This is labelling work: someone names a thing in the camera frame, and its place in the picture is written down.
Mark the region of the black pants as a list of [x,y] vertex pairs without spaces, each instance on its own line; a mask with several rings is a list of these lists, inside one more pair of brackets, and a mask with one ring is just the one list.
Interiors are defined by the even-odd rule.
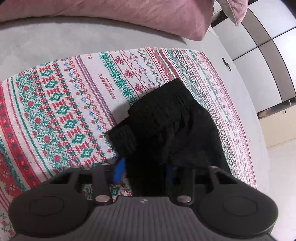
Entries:
[[179,79],[134,103],[128,117],[108,132],[125,158],[134,195],[164,196],[170,167],[216,166],[229,171],[217,126],[210,113]]

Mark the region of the patterned red green white blanket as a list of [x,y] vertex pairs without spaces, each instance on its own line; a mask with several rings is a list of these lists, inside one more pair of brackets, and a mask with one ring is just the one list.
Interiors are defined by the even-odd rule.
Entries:
[[14,198],[77,165],[115,157],[106,133],[138,99],[179,78],[210,113],[231,173],[256,186],[245,131],[203,52],[139,48],[47,62],[1,82],[1,240],[15,231]]

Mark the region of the small dark object on bed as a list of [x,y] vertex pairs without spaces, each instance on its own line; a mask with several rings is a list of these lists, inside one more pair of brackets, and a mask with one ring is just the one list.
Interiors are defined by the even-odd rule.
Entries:
[[225,65],[225,66],[229,69],[229,71],[231,72],[232,70],[231,70],[230,64],[229,64],[224,58],[222,58],[222,61],[223,61],[224,65]]

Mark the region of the grey white wardrobe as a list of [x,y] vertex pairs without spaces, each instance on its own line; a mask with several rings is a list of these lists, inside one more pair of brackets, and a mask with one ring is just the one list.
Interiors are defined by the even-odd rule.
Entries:
[[248,3],[236,26],[215,2],[212,28],[260,113],[295,97],[295,13],[284,1]]

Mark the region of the pink pillow lower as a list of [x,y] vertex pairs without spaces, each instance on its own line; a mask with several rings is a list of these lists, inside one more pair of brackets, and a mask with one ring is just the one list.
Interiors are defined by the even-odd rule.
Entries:
[[211,25],[213,1],[1,1],[1,22],[42,16],[90,16],[200,41]]

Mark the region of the pink pillow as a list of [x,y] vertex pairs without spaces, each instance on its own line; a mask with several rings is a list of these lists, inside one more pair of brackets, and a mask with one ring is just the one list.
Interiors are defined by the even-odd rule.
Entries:
[[248,0],[230,0],[226,1],[226,7],[223,8],[225,15],[239,26],[248,10]]
[[211,25],[213,1],[1,1],[1,22],[42,16],[90,16],[200,41]]

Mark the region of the grey bed sheet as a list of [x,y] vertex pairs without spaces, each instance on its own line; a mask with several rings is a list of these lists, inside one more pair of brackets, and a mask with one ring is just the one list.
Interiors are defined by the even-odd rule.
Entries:
[[99,18],[28,18],[1,24],[1,82],[27,69],[69,57],[139,48],[190,49],[203,52],[216,69],[246,134],[256,186],[269,190],[269,157],[250,95],[231,58],[213,31],[201,41],[129,23]]

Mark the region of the pink pillow upper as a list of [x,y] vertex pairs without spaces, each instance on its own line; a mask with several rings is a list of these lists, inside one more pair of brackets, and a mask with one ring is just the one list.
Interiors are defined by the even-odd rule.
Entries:
[[225,15],[239,26],[248,10],[248,0],[230,0],[226,1],[226,7],[223,8]]

